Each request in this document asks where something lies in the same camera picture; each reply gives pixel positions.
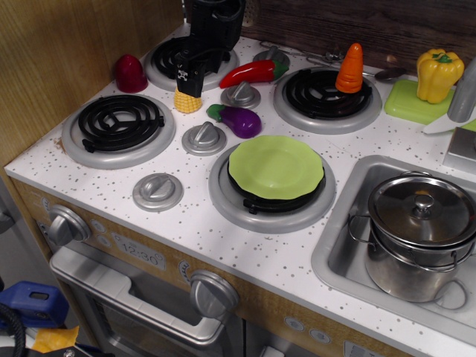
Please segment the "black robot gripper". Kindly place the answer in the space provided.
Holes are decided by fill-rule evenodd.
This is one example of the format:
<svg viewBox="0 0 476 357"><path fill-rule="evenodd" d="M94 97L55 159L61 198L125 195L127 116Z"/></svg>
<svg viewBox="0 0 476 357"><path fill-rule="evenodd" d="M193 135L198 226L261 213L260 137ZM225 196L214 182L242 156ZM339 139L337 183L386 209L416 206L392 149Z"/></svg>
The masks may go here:
<svg viewBox="0 0 476 357"><path fill-rule="evenodd" d="M178 90L200 98L205 74L216 73L241 34L244 1L194 1L190 34L176 55Z"/></svg>

